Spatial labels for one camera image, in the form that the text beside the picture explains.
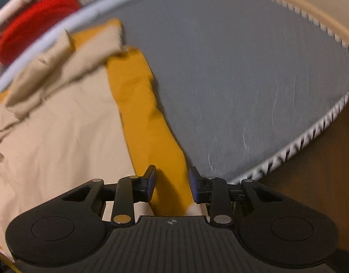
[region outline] gray ironing board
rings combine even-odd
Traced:
[[[158,105],[203,176],[265,175],[349,98],[348,47],[276,2],[136,0],[95,24],[113,17],[144,53]]]

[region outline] brown wooden floor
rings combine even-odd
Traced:
[[[339,247],[349,250],[349,103],[318,138],[260,182],[327,214],[339,228]]]

